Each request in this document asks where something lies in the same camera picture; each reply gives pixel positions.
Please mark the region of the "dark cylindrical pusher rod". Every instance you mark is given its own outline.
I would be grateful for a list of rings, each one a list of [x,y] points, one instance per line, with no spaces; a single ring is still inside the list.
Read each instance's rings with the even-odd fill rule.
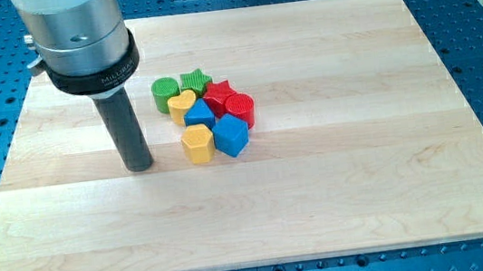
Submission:
[[[111,135],[124,166],[134,172],[148,169],[153,157],[125,89],[119,89],[110,97],[95,99],[93,104]]]

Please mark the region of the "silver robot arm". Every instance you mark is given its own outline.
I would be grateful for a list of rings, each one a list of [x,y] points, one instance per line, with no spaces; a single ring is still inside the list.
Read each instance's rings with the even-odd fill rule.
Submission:
[[[31,73],[46,73],[61,92],[91,98],[124,166],[148,169],[153,158],[124,86],[140,54],[118,0],[11,3],[28,30],[24,43],[37,53]]]

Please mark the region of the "black clamp ring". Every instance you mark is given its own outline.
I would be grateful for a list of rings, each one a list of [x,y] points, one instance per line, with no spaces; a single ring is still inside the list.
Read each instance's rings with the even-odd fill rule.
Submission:
[[[27,65],[32,76],[46,73],[61,92],[91,96],[94,100],[111,97],[133,75],[140,63],[135,38],[125,24],[116,24],[105,35],[76,34],[62,46],[49,48],[24,36],[27,48],[37,57]]]

